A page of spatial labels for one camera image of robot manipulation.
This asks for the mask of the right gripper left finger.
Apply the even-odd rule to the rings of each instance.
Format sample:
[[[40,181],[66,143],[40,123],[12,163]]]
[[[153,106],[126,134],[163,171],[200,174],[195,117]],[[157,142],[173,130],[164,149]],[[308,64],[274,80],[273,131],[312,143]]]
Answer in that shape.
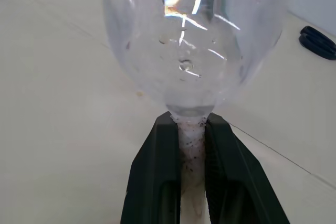
[[[180,224],[178,139],[177,124],[163,113],[132,162],[120,224]]]

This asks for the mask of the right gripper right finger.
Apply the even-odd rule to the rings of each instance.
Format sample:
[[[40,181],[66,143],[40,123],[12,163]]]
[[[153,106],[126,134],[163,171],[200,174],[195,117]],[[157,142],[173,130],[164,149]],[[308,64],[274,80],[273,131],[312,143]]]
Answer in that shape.
[[[211,224],[290,224],[259,160],[214,113],[205,125],[205,191]]]

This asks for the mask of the clear plastic wine glass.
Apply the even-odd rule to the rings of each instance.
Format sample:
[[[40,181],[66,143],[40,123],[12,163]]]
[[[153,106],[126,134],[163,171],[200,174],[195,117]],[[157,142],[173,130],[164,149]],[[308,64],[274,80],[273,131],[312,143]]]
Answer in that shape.
[[[120,66],[178,128],[181,224],[205,224],[205,122],[277,43],[285,0],[103,0]]]

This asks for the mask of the blue handled scissors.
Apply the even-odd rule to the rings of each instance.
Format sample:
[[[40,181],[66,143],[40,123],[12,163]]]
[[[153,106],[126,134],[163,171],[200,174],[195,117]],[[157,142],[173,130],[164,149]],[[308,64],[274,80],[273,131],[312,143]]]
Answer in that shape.
[[[336,44],[311,26],[305,26],[300,31],[299,42],[301,46],[324,59],[336,60]]]

